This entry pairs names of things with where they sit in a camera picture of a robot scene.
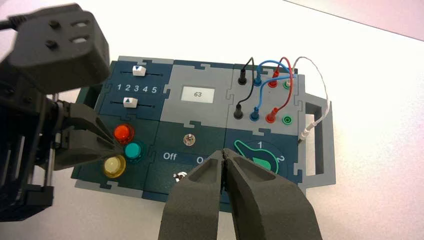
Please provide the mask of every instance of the red button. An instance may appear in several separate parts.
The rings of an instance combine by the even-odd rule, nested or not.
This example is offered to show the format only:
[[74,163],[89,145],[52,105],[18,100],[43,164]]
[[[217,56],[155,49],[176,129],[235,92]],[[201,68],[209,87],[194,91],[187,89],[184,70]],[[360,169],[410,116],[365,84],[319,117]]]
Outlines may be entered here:
[[131,142],[134,139],[134,135],[134,128],[127,123],[116,126],[113,131],[113,136],[121,145]]

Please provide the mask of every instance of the gray panel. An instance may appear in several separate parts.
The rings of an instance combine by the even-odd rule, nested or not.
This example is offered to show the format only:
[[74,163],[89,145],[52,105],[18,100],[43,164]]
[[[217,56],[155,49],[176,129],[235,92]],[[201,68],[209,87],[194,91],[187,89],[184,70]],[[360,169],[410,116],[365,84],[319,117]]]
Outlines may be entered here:
[[[299,75],[298,90],[300,92],[294,99],[301,103],[302,109],[306,111],[306,104],[311,103],[320,107],[322,110],[326,108],[327,101],[320,97],[305,93],[305,76]],[[302,111],[298,113],[298,134],[304,131],[306,124],[306,112]],[[336,167],[335,167],[335,156],[334,156],[334,134],[333,134],[333,112],[330,108],[327,117],[321,122],[322,138],[317,141],[318,137],[315,138],[315,159],[321,160],[323,165],[323,173],[316,175],[306,175],[306,141],[302,141],[297,146],[298,152],[298,163],[294,164],[294,172],[297,173],[298,169],[302,170],[302,183],[299,183],[299,188],[305,193],[307,188],[313,188],[318,186],[325,186],[336,184]],[[322,149],[322,155],[317,155],[317,148]]]
[[[169,84],[169,98],[165,99],[160,118],[163,122],[181,123],[184,127],[193,127],[190,121],[201,122],[208,127],[225,128],[227,125],[228,105],[233,102],[226,98],[230,88],[233,70],[211,67],[201,64],[205,69],[194,66],[173,65]],[[215,89],[213,103],[181,101],[183,86]]]
[[[262,82],[272,78],[273,70],[264,67],[262,71],[266,71],[267,74],[262,74]],[[240,85],[238,79],[240,76],[240,70],[234,69],[232,76],[231,88],[227,92],[228,99],[233,96],[234,102],[228,107],[228,119],[226,127],[228,129],[237,130],[248,130],[253,131],[254,135],[263,135],[263,132],[259,132],[259,129],[270,129],[271,133],[274,134],[286,134],[286,135],[298,135],[298,111],[302,110],[302,105],[295,101],[294,96],[298,95],[299,86],[297,78],[294,79],[293,92],[290,102],[276,115],[274,123],[268,123],[265,120],[267,114],[269,114],[274,107],[280,107],[287,99],[289,90],[283,87],[285,79],[279,80],[278,85],[275,88],[271,88],[268,85],[263,87],[262,106],[259,109],[259,120],[252,121],[249,116],[253,112],[253,108],[259,103],[260,87],[255,86],[252,95],[247,101],[241,103],[241,110],[243,111],[242,119],[235,119],[233,116],[236,104],[238,101],[248,96],[252,86],[252,73],[250,70],[246,71],[247,83]],[[288,76],[288,73],[280,73],[280,77]],[[282,122],[283,116],[289,115],[292,118],[292,123],[286,125]]]
[[138,65],[145,65],[143,60],[151,60],[154,64],[174,64],[173,59],[154,58],[154,57],[138,57],[138,56],[119,56],[118,61],[137,62]]
[[99,183],[76,180],[75,187],[80,189],[88,189],[104,193],[118,194],[134,198],[141,198],[143,194],[142,190],[118,186],[118,183],[116,181],[107,181],[107,184],[111,185],[112,187],[110,189],[106,189],[101,188]]

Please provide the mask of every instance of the black wire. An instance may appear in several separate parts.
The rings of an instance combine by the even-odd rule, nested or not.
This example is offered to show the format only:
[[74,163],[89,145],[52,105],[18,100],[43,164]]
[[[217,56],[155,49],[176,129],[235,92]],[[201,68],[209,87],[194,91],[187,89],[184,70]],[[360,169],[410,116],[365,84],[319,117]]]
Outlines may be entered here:
[[12,22],[9,20],[0,21],[0,30],[13,28]]
[[252,62],[252,87],[250,88],[249,95],[248,95],[245,99],[238,101],[237,105],[239,105],[240,103],[242,103],[242,102],[244,102],[244,101],[248,100],[248,99],[251,97],[252,92],[253,92],[253,87],[255,86],[255,70],[254,70],[254,69],[255,69],[255,61],[253,60],[253,57],[251,57],[251,58],[249,59],[249,61],[248,61],[248,62],[244,65],[244,67],[243,67],[243,69],[242,69],[242,70],[245,70],[245,69],[246,69],[246,67],[247,67],[247,65],[248,65],[250,62]]

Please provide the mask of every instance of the table surface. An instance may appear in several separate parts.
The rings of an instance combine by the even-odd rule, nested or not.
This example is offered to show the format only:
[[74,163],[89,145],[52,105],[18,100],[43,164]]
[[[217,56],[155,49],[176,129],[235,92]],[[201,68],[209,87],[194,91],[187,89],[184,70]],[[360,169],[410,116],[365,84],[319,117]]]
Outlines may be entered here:
[[[424,42],[281,0],[111,2],[79,1],[96,17],[111,60],[313,59],[334,123],[337,184],[306,192],[323,238],[424,239]],[[0,19],[62,3],[8,0]],[[14,36],[0,32],[0,56]],[[306,62],[298,68],[306,91],[324,96],[314,68]],[[77,95],[60,98],[74,102]],[[75,188],[71,172],[54,172],[52,207],[0,223],[0,239],[157,239],[164,203]],[[41,175],[37,169],[36,182]],[[235,239],[230,213],[219,213],[218,239]]]

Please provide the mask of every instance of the robotic arm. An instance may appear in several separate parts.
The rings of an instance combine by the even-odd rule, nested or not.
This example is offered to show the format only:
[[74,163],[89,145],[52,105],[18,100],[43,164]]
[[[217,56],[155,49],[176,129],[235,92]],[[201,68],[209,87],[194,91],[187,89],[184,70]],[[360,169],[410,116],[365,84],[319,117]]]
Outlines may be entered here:
[[[17,31],[0,63],[0,221],[21,221],[52,205],[53,170],[122,153],[94,110],[46,94],[101,83],[109,47],[94,16],[71,4],[11,16]],[[32,184],[35,165],[44,185]]]

